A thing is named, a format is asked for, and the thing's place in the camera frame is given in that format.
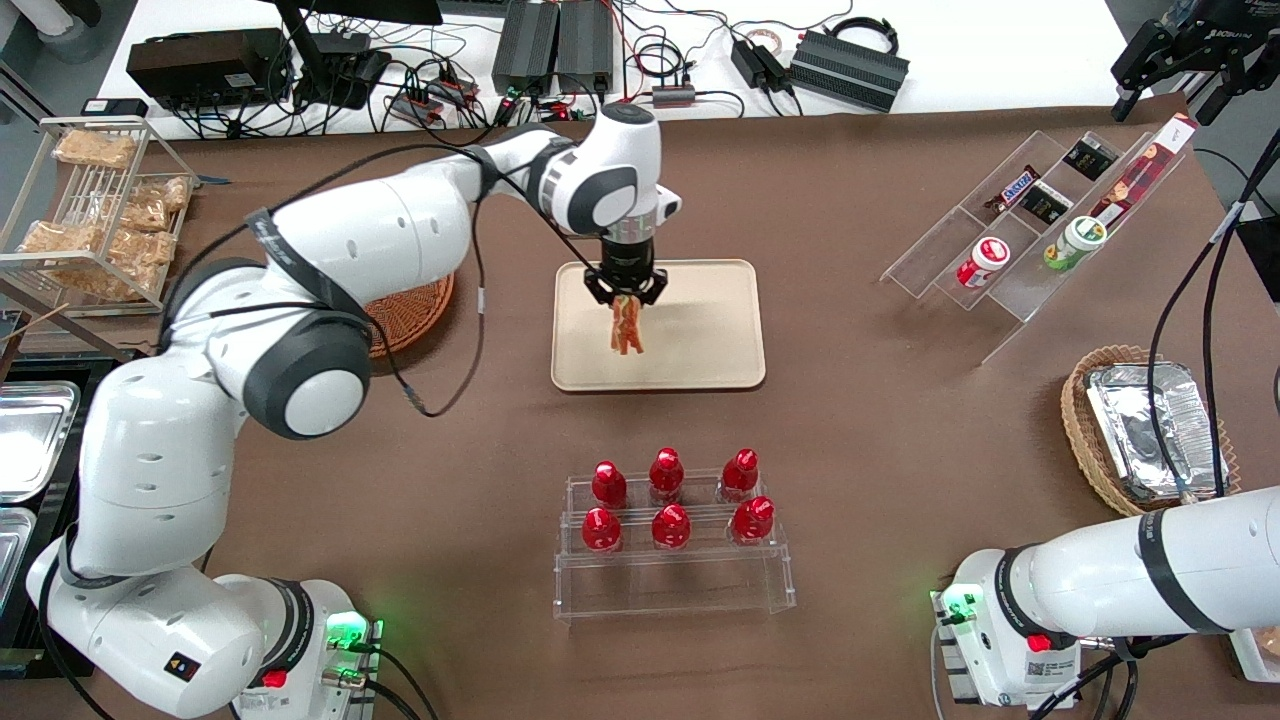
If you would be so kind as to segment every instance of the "acrylic organizer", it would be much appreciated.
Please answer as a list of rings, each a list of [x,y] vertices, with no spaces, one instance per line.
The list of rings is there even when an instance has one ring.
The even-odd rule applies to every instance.
[[[782,523],[776,520],[759,544],[732,543],[727,528],[737,503],[717,500],[718,470],[685,473],[680,503],[689,512],[692,534],[682,550],[654,548],[650,525],[662,503],[650,500],[645,470],[625,475],[627,509],[613,511],[622,523],[622,550],[609,553],[593,552],[582,543],[582,519],[596,506],[591,477],[568,479],[556,553],[558,620],[716,610],[773,614],[795,607]],[[763,480],[751,497],[758,495],[767,495]]]
[[[1015,150],[987,179],[982,181],[959,205],[943,215],[929,232],[902,254],[881,281],[892,279],[913,297],[923,297],[931,288],[942,292],[964,310],[973,310],[983,299],[989,299],[1004,309],[1012,319],[1014,328],[996,346],[983,363],[996,355],[1009,343],[1048,302],[1050,297],[1092,256],[1106,251],[1106,245],[1084,255],[1069,270],[1053,270],[1044,264],[1044,250],[1057,242],[1066,224],[1079,217],[1088,215],[1097,202],[1107,195],[1125,168],[1138,158],[1155,133],[1146,133],[1128,151],[1121,150],[1102,137],[1089,132],[1087,138],[1108,149],[1119,156],[1097,181],[1091,181],[1074,167],[1064,161],[1068,147],[1037,131],[1018,150]],[[1108,228],[1107,245],[1128,242],[1117,234],[1146,201],[1160,188],[1181,164],[1190,143],[1170,161],[1169,167],[1152,182],[1142,199],[1133,205],[1116,223]],[[1066,196],[1071,208],[1052,224],[1033,215],[1025,208],[1016,205],[1010,210],[992,217],[993,211],[984,208],[1014,178],[1023,173],[1027,165],[1041,172],[1041,179]],[[998,237],[1009,245],[1010,260],[1004,269],[992,275],[983,287],[965,287],[956,279],[956,269],[969,258],[973,246],[984,237]]]

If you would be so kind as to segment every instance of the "table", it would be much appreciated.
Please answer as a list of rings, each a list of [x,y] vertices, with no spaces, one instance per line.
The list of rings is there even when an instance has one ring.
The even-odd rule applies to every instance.
[[[558,392],[548,377],[552,295],[567,255],[527,208],[494,199],[479,227],[489,347],[468,395],[426,420],[379,377],[362,413],[330,437],[291,443],[247,424],[210,571],[339,583],[387,619],[388,650],[449,720],[929,720],[928,591],[975,550],[1114,519],[1075,468],[1061,382],[1098,346],[1148,342],[1222,209],[1198,163],[1185,161],[983,366],[1004,328],[987,324],[980,306],[965,314],[946,299],[916,302],[877,278],[1033,128],[1064,143],[1096,128],[1128,146],[1169,117],[1170,100],[1143,102],[1126,126],[1102,109],[1065,108],[666,124],[663,183],[685,209],[663,227],[658,254],[755,265],[768,377],[751,392]],[[397,141],[179,145],[198,172],[236,181],[200,191],[183,256],[306,178]],[[352,179],[415,160],[383,160]],[[758,168],[780,181],[756,182]],[[244,237],[232,245],[228,252],[261,256]],[[468,260],[457,305],[403,356],[428,404],[453,389],[471,359],[475,282]],[[1203,278],[1162,345],[1197,373],[1202,291]],[[1270,389],[1280,318],[1239,249],[1217,316],[1221,414],[1244,484],[1265,487],[1280,462]],[[790,536],[799,606],[772,618],[558,624],[552,557],[564,478],[605,456],[648,462],[667,443],[690,468],[759,450]],[[1280,688],[1230,678],[1219,642],[1192,638],[1144,661],[1132,717],[1275,717]],[[402,679],[385,679],[407,693]],[[160,717],[105,678],[88,687],[118,717]],[[0,698],[23,720],[90,717],[60,682],[0,685]],[[951,720],[1025,719],[946,710]]]
[[[822,0],[806,3],[774,3],[772,0],[703,0],[682,4],[671,0],[681,9],[716,9],[728,13],[732,22],[750,19],[780,19],[796,27],[805,27],[841,13],[850,8],[847,0]],[[641,0],[644,8],[664,10],[666,0]],[[1062,3],[1019,3],[1016,0],[970,0],[955,3],[948,0],[919,0],[899,3],[893,0],[858,0],[850,14],[887,18],[900,33],[900,55],[911,61],[910,74],[893,108],[895,113],[940,113],[960,110],[991,110],[1010,108],[1038,108],[1064,105],[1111,105],[1115,102],[1116,83],[1110,67],[1125,46],[1111,12],[1105,0],[1075,0]],[[712,19],[692,15],[669,15],[645,13],[639,9],[627,10],[628,19],[640,26],[654,23],[664,26],[671,40],[682,49],[692,49],[712,32],[717,23]],[[502,27],[500,19],[449,15],[445,20],[470,23],[490,29]],[[279,14],[268,3],[257,0],[207,0],[174,3],[173,0],[138,0],[133,19],[115,53],[100,91],[105,97],[140,97],[137,83],[125,73],[129,47],[148,37],[165,36],[175,32],[197,32],[212,29],[233,29],[247,27],[279,27]],[[790,64],[797,35],[782,26],[767,27],[778,32],[783,42],[782,64]],[[630,23],[626,24],[627,37],[636,38],[640,33]],[[422,28],[406,28],[390,23],[379,24],[379,32],[392,40],[412,37]],[[456,60],[477,79],[483,100],[493,117],[498,95],[494,92],[489,74],[493,68],[493,55],[498,45],[498,35],[476,27],[451,27],[449,32],[466,40],[460,41],[436,36],[435,49],[442,54],[458,51]],[[884,41],[876,33],[864,29],[851,29],[842,35],[845,40],[867,42],[869,46],[884,49]],[[412,44],[430,40],[428,32],[421,32]],[[618,47],[616,67],[622,61],[622,47]],[[750,117],[772,115],[768,102],[759,91],[746,87],[741,76],[733,68],[728,56],[730,41],[721,28],[714,32],[704,50],[691,53],[696,65],[691,81],[700,90],[728,90],[745,99],[746,114]],[[413,64],[426,58],[425,53],[397,49],[390,51],[397,59]],[[611,100],[622,95],[621,70],[614,70],[614,92]],[[389,69],[385,82],[399,83],[403,68]],[[639,73],[628,72],[628,83],[635,92],[640,82]],[[374,109],[376,120],[381,120],[383,97],[394,92],[392,87],[380,87],[375,94]],[[868,113],[854,105],[827,99],[824,96],[799,90],[797,95],[806,114],[824,115],[831,113]],[[737,104],[732,97],[718,96],[714,102],[699,102],[689,109],[660,110],[666,118],[717,118],[733,117]],[[783,113],[794,114],[791,99],[776,97]],[[585,99],[577,102],[584,110],[591,105]],[[447,111],[447,122],[454,127],[453,111]],[[166,138],[195,137],[192,128],[184,127],[169,113],[156,109],[154,123],[160,135]],[[256,118],[255,124],[265,124],[284,117],[276,108],[270,108]],[[305,119],[319,126],[324,118],[321,109],[312,109]],[[270,135],[282,135],[288,123],[280,123],[270,129]],[[302,126],[294,127],[294,132]],[[388,129],[412,129],[412,126],[393,119]],[[330,133],[371,132],[372,124],[365,110],[342,110],[328,124]]]

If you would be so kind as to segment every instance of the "metal tray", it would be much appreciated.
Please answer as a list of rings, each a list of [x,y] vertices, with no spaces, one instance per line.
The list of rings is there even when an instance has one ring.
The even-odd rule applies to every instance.
[[[40,495],[76,418],[79,388],[67,382],[0,384],[0,503]]]
[[[1213,497],[1212,434],[1196,379],[1176,363],[1157,363],[1155,379],[1161,434],[1184,489]],[[1147,366],[1098,368],[1085,374],[1084,387],[1125,489],[1144,501],[1178,500],[1183,488],[1165,465],[1151,427]],[[1222,468],[1225,475],[1225,462]]]
[[[18,579],[18,566],[27,552],[27,539],[36,527],[36,514],[26,507],[0,507],[0,612]]]

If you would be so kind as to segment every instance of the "computer monitor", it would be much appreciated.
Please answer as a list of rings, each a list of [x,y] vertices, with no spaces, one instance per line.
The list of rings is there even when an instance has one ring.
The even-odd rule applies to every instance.
[[[378,50],[358,56],[324,54],[302,19],[308,12],[347,15],[366,20],[429,24],[444,22],[435,0],[264,0],[280,12],[284,28],[302,58],[302,77],[293,88],[294,105],[324,102],[358,110],[390,61]]]

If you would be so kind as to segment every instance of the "white table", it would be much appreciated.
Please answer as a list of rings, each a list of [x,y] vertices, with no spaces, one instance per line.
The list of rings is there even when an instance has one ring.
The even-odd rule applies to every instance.
[[[803,27],[815,23],[832,13],[849,6],[847,0],[801,0],[777,3],[776,0],[672,0],[681,9],[716,9],[728,14],[731,22],[751,19],[780,19]],[[640,0],[650,9],[667,9],[664,0]],[[940,113],[961,110],[992,110],[1011,108],[1037,108],[1056,105],[1111,105],[1116,99],[1116,83],[1110,67],[1125,46],[1105,0],[855,0],[854,13],[886,18],[899,31],[901,49],[899,55],[911,61],[910,73],[893,105],[895,113]],[[641,26],[662,24],[668,36],[681,49],[687,50],[717,27],[712,19],[695,15],[653,14],[639,9],[627,10],[627,17]],[[500,29],[500,19],[448,15],[445,20],[480,24]],[[133,19],[124,32],[120,47],[115,53],[111,67],[102,82],[100,95],[104,97],[141,97],[138,86],[129,78],[125,65],[129,46],[148,37],[175,32],[198,32],[212,29],[233,29],[251,27],[279,27],[275,6],[257,0],[138,0]],[[783,42],[781,60],[790,63],[799,42],[796,31],[776,26],[760,24],[778,33]],[[489,78],[493,55],[498,46],[498,35],[476,27],[447,29],[466,40],[466,46],[457,53],[454,60],[471,72],[480,87],[481,97],[493,117],[498,96]],[[390,33],[392,38],[412,32],[406,26],[380,23],[380,33]],[[640,35],[630,23],[627,37]],[[411,44],[426,45],[430,32],[421,32]],[[841,36],[845,40],[865,42],[873,47],[884,47],[884,41],[870,31],[851,29]],[[622,47],[618,45],[618,58],[614,70],[614,92],[609,100],[622,95],[621,67]],[[453,38],[435,36],[435,50],[452,54],[461,42]],[[721,27],[716,31],[705,49],[692,53],[696,60],[692,69],[692,83],[699,90],[728,90],[741,95],[746,104],[748,117],[772,115],[769,105],[758,90],[749,90],[741,76],[733,68],[728,56],[728,33]],[[416,50],[392,50],[399,60],[416,64],[426,58]],[[398,83],[403,68],[389,69],[384,82]],[[628,70],[631,92],[641,82],[639,72]],[[380,87],[374,94],[375,119],[380,123],[383,97],[393,94],[389,87]],[[851,104],[840,102],[797,90],[805,114],[819,115],[831,113],[868,113]],[[735,117],[737,104],[732,97],[718,96],[718,101],[699,101],[692,108],[657,110],[662,119],[675,118],[714,118]],[[795,106],[785,95],[774,96],[778,108],[786,114],[794,114]],[[590,110],[590,102],[579,99],[577,106]],[[453,111],[447,111],[449,127],[456,126]],[[259,115],[253,124],[261,126],[282,117],[276,108],[269,108]],[[319,123],[324,117],[321,108],[308,110],[305,119]],[[193,137],[189,128],[178,118],[156,108],[152,120],[157,131],[166,138]],[[269,133],[283,133],[288,122],[269,129]],[[301,129],[301,122],[294,132]],[[388,129],[413,129],[410,123],[390,119]],[[366,110],[342,110],[329,122],[328,132],[358,133],[372,129]]]

